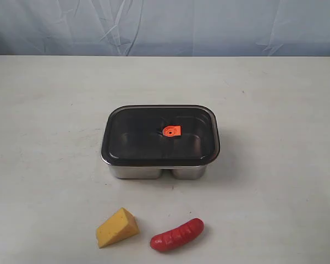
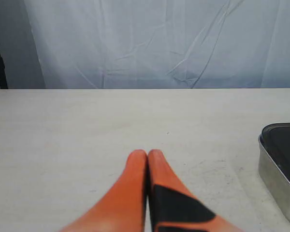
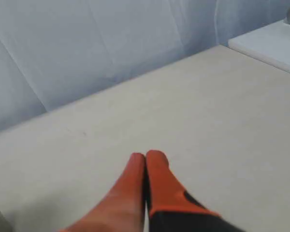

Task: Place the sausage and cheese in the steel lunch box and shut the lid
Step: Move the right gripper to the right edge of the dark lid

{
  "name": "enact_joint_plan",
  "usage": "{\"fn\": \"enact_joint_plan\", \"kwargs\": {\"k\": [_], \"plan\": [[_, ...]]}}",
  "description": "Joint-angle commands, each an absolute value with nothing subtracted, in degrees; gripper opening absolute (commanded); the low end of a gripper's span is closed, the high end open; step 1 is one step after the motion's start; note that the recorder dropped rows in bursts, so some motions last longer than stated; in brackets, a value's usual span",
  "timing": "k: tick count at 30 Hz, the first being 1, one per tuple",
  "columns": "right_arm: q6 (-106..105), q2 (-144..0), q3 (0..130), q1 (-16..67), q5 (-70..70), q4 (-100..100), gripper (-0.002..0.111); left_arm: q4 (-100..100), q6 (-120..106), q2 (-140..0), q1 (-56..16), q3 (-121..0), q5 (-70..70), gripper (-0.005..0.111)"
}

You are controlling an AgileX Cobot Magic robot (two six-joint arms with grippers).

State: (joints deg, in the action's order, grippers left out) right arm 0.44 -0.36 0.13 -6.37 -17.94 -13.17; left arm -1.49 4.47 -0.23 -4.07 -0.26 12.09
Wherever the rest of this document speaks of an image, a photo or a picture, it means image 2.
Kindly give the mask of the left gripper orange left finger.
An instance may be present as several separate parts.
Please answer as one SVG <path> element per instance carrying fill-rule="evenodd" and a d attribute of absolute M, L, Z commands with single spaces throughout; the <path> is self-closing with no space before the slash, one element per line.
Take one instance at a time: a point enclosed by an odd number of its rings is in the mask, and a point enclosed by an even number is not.
<path fill-rule="evenodd" d="M 62 232 L 143 232 L 146 212 L 147 154 L 132 151 L 113 186 Z"/>

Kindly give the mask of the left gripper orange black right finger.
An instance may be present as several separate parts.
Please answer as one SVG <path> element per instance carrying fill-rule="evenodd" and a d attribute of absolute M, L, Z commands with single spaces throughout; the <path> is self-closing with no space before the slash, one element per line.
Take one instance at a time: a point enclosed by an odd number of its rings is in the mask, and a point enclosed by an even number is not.
<path fill-rule="evenodd" d="M 177 177 L 163 152 L 148 153 L 153 232 L 241 232 L 199 201 Z"/>

